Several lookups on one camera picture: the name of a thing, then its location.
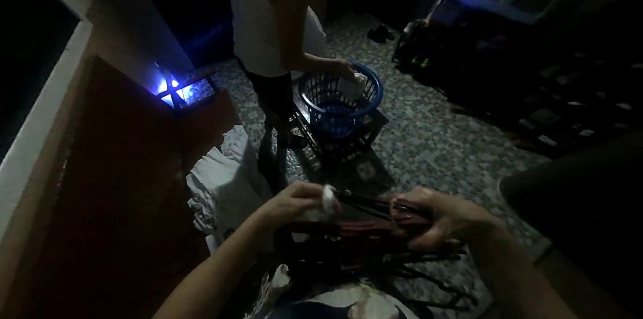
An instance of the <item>person's right hand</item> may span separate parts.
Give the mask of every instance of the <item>person's right hand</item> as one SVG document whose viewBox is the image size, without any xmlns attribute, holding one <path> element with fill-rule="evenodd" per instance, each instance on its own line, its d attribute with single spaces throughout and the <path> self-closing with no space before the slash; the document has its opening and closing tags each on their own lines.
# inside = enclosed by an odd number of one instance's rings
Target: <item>person's right hand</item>
<svg viewBox="0 0 643 319">
<path fill-rule="evenodd" d="M 357 83 L 353 64 L 351 64 L 348 60 L 333 59 L 333 62 L 331 64 L 331 73 L 344 77 L 344 79 L 352 81 L 353 83 Z"/>
<path fill-rule="evenodd" d="M 468 241 L 473 234 L 502 227 L 486 209 L 462 197 L 416 186 L 404 197 L 433 214 L 431 229 L 409 242 L 411 249 L 431 249 L 449 239 Z"/>
</svg>

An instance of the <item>shoe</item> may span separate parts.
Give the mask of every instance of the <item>shoe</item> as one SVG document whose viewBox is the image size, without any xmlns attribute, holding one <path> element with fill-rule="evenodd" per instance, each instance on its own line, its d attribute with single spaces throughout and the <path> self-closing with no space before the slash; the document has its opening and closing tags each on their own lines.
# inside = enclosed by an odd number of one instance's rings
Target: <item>shoe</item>
<svg viewBox="0 0 643 319">
<path fill-rule="evenodd" d="M 277 140 L 277 145 L 291 150 L 303 150 L 308 146 L 308 141 L 301 135 L 293 135 L 289 141 Z"/>
<path fill-rule="evenodd" d="M 395 40 L 395 39 L 396 39 L 396 36 L 395 36 L 395 35 L 393 35 L 393 33 L 391 33 L 391 32 L 390 32 L 390 31 L 389 31 L 385 26 L 383 26 L 383 25 L 378 26 L 378 27 L 377 27 L 377 29 L 375 29 L 375 32 L 376 32 L 378 35 L 383 36 L 383 37 L 385 37 L 385 38 L 386 38 L 386 39 L 388 39 L 388 40 Z"/>
<path fill-rule="evenodd" d="M 366 37 L 378 44 L 386 43 L 386 37 L 378 34 L 374 29 L 370 29 Z"/>
</svg>

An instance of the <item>plastic basket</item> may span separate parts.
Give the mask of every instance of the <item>plastic basket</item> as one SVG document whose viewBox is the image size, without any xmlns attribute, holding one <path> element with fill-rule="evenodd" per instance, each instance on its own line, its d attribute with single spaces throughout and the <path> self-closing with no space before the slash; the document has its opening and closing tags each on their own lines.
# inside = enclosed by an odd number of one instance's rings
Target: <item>plastic basket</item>
<svg viewBox="0 0 643 319">
<path fill-rule="evenodd" d="M 351 136 L 363 124 L 364 117 L 377 108 L 384 96 L 379 77 L 369 68 L 351 61 L 356 72 L 368 80 L 362 98 L 352 100 L 340 92 L 339 76 L 309 73 L 301 77 L 299 94 L 309 108 L 310 129 L 323 139 Z"/>
</svg>

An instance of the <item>white cloth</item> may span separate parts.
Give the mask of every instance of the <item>white cloth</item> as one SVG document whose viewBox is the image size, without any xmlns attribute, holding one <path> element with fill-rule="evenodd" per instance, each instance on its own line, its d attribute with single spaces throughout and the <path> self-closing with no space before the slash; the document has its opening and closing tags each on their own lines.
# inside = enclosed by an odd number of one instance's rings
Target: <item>white cloth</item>
<svg viewBox="0 0 643 319">
<path fill-rule="evenodd" d="M 355 73 L 355 79 L 357 79 L 357 83 L 348 81 L 341 77 L 338 86 L 340 92 L 342 92 L 345 97 L 352 100 L 358 100 L 362 97 L 364 90 L 366 90 L 366 81 L 368 80 L 368 78 L 362 73 Z"/>
<path fill-rule="evenodd" d="M 235 125 L 223 137 L 221 151 L 213 147 L 186 176 L 194 225 L 213 236 L 211 253 L 271 197 L 243 127 Z"/>
<path fill-rule="evenodd" d="M 234 51 L 249 72 L 261 76 L 281 76 L 279 35 L 273 7 L 268 0 L 230 0 Z M 317 16 L 308 7 L 304 25 L 303 51 L 326 56 L 326 34 Z"/>
</svg>

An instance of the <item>fabric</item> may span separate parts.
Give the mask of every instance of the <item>fabric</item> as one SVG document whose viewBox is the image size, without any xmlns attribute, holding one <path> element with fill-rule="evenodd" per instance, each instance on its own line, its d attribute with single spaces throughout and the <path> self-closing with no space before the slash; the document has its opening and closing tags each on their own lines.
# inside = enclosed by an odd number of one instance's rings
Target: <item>fabric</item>
<svg viewBox="0 0 643 319">
<path fill-rule="evenodd" d="M 355 79 L 357 79 L 357 83 L 348 81 L 342 77 L 338 86 L 340 92 L 352 100 L 358 100 L 364 95 L 366 81 L 368 81 L 368 78 L 362 73 L 355 73 Z"/>
<path fill-rule="evenodd" d="M 234 52 L 247 70 L 266 77 L 288 73 L 281 68 L 277 22 L 268 0 L 230 0 L 230 3 Z M 326 34 L 309 7 L 304 25 L 303 51 L 321 56 L 326 54 Z"/>
<path fill-rule="evenodd" d="M 259 106 L 273 111 L 279 118 L 288 122 L 288 119 L 294 115 L 291 73 L 276 77 L 260 76 L 247 71 L 243 62 L 238 61 L 245 76 L 252 82 L 252 88 L 259 97 Z"/>
<path fill-rule="evenodd" d="M 213 147 L 186 177 L 194 225 L 213 236 L 211 253 L 271 197 L 243 127 L 235 125 L 223 136 L 221 151 Z"/>
<path fill-rule="evenodd" d="M 320 294 L 310 294 L 302 301 L 279 302 L 293 285 L 288 266 L 279 265 L 270 277 L 269 273 L 264 275 L 259 297 L 245 319 L 417 319 L 398 299 L 359 282 L 327 288 L 318 285 L 315 291 Z"/>
</svg>

